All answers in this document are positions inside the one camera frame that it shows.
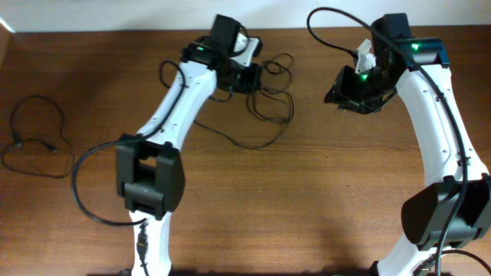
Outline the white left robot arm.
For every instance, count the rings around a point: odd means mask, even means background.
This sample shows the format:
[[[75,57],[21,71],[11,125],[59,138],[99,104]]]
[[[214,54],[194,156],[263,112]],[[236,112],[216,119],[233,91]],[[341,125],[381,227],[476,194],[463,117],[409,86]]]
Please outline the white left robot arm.
[[[210,33],[183,49],[163,101],[136,134],[116,149],[116,190],[131,218],[134,264],[123,275],[168,275],[170,219],[185,187],[181,149],[202,105],[216,89],[247,94],[258,89],[252,63],[262,41],[235,19],[217,15]]]

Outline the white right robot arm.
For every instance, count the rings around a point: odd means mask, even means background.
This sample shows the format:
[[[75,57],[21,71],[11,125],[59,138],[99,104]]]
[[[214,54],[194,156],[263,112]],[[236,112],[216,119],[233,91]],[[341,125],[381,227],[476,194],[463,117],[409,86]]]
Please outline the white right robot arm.
[[[403,234],[371,275],[439,275],[490,228],[490,174],[466,132],[453,95],[450,60],[439,38],[415,38],[404,13],[367,26],[372,37],[353,51],[325,101],[368,115],[400,97],[423,159],[424,188],[401,209]]]

